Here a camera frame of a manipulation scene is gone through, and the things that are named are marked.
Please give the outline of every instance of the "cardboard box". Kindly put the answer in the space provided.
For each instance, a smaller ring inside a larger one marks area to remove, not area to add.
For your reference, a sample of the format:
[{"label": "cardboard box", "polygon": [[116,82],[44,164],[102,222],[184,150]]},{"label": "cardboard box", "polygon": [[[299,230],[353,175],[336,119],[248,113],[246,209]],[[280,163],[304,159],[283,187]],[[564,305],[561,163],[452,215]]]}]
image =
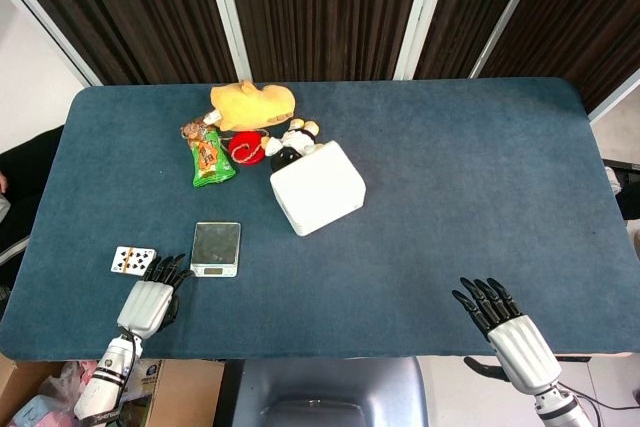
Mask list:
[{"label": "cardboard box", "polygon": [[0,425],[9,423],[50,375],[58,376],[63,362],[14,362],[0,354]]},{"label": "cardboard box", "polygon": [[224,364],[164,360],[145,427],[211,427]]},{"label": "cardboard box", "polygon": [[156,387],[161,364],[161,360],[154,359],[141,359],[136,362],[122,393],[121,400],[128,402],[152,395]]}]

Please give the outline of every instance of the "red ball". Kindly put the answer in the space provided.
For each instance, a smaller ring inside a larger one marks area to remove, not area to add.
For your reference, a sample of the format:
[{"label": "red ball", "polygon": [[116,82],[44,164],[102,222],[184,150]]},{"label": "red ball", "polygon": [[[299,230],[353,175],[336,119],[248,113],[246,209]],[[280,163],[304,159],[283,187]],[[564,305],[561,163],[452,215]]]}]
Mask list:
[{"label": "red ball", "polygon": [[229,155],[238,164],[253,165],[264,159],[260,132],[239,132],[229,142]]}]

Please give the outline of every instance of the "black cable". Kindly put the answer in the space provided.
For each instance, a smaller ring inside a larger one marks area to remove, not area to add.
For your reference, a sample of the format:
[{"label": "black cable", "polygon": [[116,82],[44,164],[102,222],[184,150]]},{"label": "black cable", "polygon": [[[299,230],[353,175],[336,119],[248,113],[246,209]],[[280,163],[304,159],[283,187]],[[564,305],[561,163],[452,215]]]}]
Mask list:
[{"label": "black cable", "polygon": [[577,395],[576,397],[578,397],[579,399],[584,399],[584,400],[586,400],[587,402],[589,402],[591,404],[591,407],[593,407],[593,411],[596,413],[596,422],[597,422],[596,427],[602,427],[602,420],[600,420],[600,411],[598,411],[598,408],[596,407],[596,404],[594,404],[591,401],[591,399],[583,397],[582,395]]},{"label": "black cable", "polygon": [[558,382],[559,385],[563,386],[565,389],[570,390],[571,392],[578,394],[581,397],[584,397],[587,400],[590,400],[592,402],[595,402],[598,405],[601,405],[602,407],[604,407],[605,409],[610,409],[610,410],[634,410],[634,409],[640,409],[640,405],[631,405],[628,407],[611,407],[610,405],[607,404],[603,404],[602,402],[600,402],[599,400],[594,399],[593,397],[589,397],[587,394],[583,394],[582,392],[580,392],[579,390],[574,389],[573,387],[569,387],[566,384],[563,384],[562,382]]}]

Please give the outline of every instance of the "yellow plush toy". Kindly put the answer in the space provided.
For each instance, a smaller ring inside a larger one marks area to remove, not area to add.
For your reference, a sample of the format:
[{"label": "yellow plush toy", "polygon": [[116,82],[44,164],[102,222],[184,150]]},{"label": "yellow plush toy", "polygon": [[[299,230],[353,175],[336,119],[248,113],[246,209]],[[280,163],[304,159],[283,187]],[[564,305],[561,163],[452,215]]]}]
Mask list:
[{"label": "yellow plush toy", "polygon": [[213,111],[204,117],[207,125],[222,131],[261,129],[293,117],[296,101],[286,87],[267,85],[262,90],[244,80],[211,89]]}]

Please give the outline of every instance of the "snack bag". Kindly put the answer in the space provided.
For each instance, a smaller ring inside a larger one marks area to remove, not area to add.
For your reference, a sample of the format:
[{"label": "snack bag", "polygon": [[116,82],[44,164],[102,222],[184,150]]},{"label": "snack bag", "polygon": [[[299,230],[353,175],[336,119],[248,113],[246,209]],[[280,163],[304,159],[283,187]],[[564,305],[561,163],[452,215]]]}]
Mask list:
[{"label": "snack bag", "polygon": [[181,132],[193,154],[194,187],[224,182],[236,175],[220,147],[220,138],[213,127],[207,126],[202,119],[196,119],[183,126]]}]

